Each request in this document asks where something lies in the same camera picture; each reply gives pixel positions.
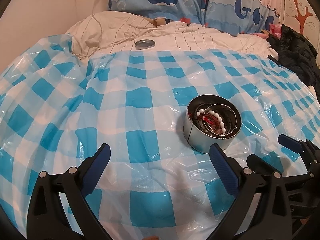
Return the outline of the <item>blue whale print pillow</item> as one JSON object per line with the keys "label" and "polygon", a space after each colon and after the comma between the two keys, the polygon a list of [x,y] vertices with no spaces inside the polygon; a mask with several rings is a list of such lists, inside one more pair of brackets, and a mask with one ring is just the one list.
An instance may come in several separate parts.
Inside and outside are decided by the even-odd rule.
{"label": "blue whale print pillow", "polygon": [[108,8],[151,19],[197,23],[236,36],[277,24],[283,0],[108,0]]}

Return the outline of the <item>jewelry inside tin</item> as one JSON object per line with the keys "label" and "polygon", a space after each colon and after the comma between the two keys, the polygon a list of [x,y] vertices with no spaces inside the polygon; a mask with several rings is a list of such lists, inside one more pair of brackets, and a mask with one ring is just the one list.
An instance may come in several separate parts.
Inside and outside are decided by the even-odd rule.
{"label": "jewelry inside tin", "polygon": [[226,134],[226,127],[222,117],[213,110],[196,110],[192,115],[192,121],[201,132],[212,137],[220,137]]}

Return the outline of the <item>beige striped quilt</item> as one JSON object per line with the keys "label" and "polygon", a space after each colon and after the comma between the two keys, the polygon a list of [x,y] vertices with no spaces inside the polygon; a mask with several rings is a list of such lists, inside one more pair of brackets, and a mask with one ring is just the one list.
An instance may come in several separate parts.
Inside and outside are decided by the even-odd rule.
{"label": "beige striped quilt", "polygon": [[152,51],[229,49],[260,57],[278,57],[271,45],[257,35],[232,36],[214,28],[181,21],[155,26],[152,20],[127,12],[96,13],[70,27],[67,33],[72,37],[72,52],[82,60],[95,53],[136,50],[136,42],[140,40],[153,40]]}

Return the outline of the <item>black jacket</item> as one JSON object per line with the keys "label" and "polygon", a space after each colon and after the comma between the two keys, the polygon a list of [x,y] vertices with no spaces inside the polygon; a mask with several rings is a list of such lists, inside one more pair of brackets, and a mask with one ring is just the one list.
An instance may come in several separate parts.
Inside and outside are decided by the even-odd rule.
{"label": "black jacket", "polygon": [[319,98],[319,67],[316,63],[317,51],[300,33],[281,26],[281,36],[269,35],[267,42],[278,53],[278,59],[269,57],[275,63],[294,72],[306,86],[312,86]]}

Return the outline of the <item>round silver metal tin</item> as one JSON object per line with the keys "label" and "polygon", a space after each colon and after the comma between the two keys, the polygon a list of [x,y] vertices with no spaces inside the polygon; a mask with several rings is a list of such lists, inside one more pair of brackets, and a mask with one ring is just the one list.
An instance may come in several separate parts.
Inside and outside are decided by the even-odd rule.
{"label": "round silver metal tin", "polygon": [[183,134],[195,150],[208,154],[213,144],[225,150],[241,129],[241,116],[228,100],[216,95],[200,95],[187,105]]}

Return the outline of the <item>silver tin lid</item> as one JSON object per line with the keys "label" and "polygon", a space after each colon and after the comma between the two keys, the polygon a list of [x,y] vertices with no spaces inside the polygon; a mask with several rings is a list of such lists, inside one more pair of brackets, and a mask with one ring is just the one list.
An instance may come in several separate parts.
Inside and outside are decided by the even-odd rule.
{"label": "silver tin lid", "polygon": [[155,46],[155,41],[150,39],[139,40],[135,43],[135,48],[137,50],[149,49]]}

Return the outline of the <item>blue white checkered plastic sheet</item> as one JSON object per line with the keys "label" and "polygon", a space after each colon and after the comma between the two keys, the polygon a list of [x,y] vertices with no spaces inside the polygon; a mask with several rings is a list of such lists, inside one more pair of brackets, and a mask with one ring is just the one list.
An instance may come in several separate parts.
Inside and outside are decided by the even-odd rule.
{"label": "blue white checkered plastic sheet", "polygon": [[114,239],[205,239],[233,197],[184,138],[188,103],[230,101],[242,127],[226,149],[304,174],[280,134],[319,144],[319,103],[293,72],[232,50],[118,51],[82,62],[70,35],[39,40],[1,74],[1,206],[26,233],[38,174],[63,173],[103,143],[111,160],[87,196]]}

